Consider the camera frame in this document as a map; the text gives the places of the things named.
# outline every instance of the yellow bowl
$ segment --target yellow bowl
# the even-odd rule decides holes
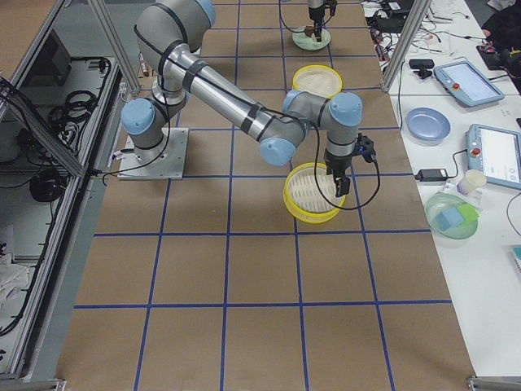
[[[328,204],[317,189],[314,163],[304,163],[293,169],[284,183],[283,199],[287,211],[302,222],[320,224],[330,221],[340,209]],[[335,197],[333,177],[326,174],[326,165],[317,164],[317,180],[320,189],[331,203],[342,206],[345,195]]]
[[[325,65],[308,65],[295,72],[293,90],[330,99],[342,90],[342,77]]]

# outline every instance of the green plate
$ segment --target green plate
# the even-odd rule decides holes
[[[440,235],[447,236],[448,238],[452,239],[470,238],[478,229],[478,220],[474,220],[465,226],[456,226],[445,231],[440,229],[435,220],[436,216],[438,216],[438,214],[444,210],[463,204],[466,204],[466,202],[461,198],[456,197],[455,195],[438,193],[432,196],[425,204],[425,214],[427,215],[427,221],[431,226],[431,229]]]

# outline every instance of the tiled surface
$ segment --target tiled surface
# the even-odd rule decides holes
[[[265,106],[280,109],[305,65],[341,74],[363,101],[380,191],[328,223],[295,221],[282,189],[316,134],[268,166],[191,96],[173,121],[190,128],[183,180],[109,180],[58,375],[75,391],[463,391],[471,365],[360,6],[340,3],[331,44],[304,52],[276,1],[215,4],[202,56]],[[282,14],[309,23],[303,2]],[[354,207],[375,167],[355,159],[350,178]]]

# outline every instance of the blue object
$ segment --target blue object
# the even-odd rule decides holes
[[[337,94],[329,102],[329,113],[337,122],[345,126],[360,124],[361,109],[360,97],[351,92]]]
[[[286,98],[284,98],[284,101],[282,102],[282,111],[286,112],[290,108],[291,103],[296,98],[296,96],[298,94],[302,94],[302,93],[303,93],[303,91],[298,91],[298,90],[291,90],[290,92],[288,92],[286,94]]]
[[[479,106],[505,98],[494,83],[468,61],[434,67],[434,75],[465,106]]]
[[[501,145],[501,153],[498,153],[498,145]],[[472,124],[466,132],[469,169],[477,169],[485,174],[487,183],[521,190],[519,151],[521,138],[518,132],[478,124]],[[484,160],[487,161],[487,172],[484,172]]]
[[[203,11],[206,13],[206,16],[210,20],[210,25],[213,26],[215,24],[215,8],[213,7],[212,0],[195,0]]]
[[[284,138],[266,138],[259,145],[260,155],[270,165],[285,165],[295,151],[295,146]]]
[[[121,123],[134,136],[146,132],[154,122],[154,117],[154,106],[143,98],[131,100],[121,110]]]
[[[439,142],[450,133],[447,117],[432,108],[414,108],[405,121],[410,133],[420,140]]]
[[[449,228],[456,228],[463,224],[465,218],[459,212],[458,208],[453,206],[452,208],[441,211],[434,217],[434,220],[442,231],[446,231]]]

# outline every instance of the plate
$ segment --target plate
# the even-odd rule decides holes
[[[410,133],[420,140],[441,141],[450,133],[446,116],[432,108],[415,108],[407,114]]]
[[[438,214],[446,209],[463,204],[466,204],[466,202],[461,198],[456,197],[455,195],[438,193],[432,196],[425,204],[425,214],[427,215],[427,221],[429,226],[431,226],[431,229],[434,232],[437,232],[443,236],[447,236],[451,239],[470,238],[478,230],[478,220],[474,220],[465,226],[456,226],[445,231],[442,231],[436,223],[436,216],[438,216]]]

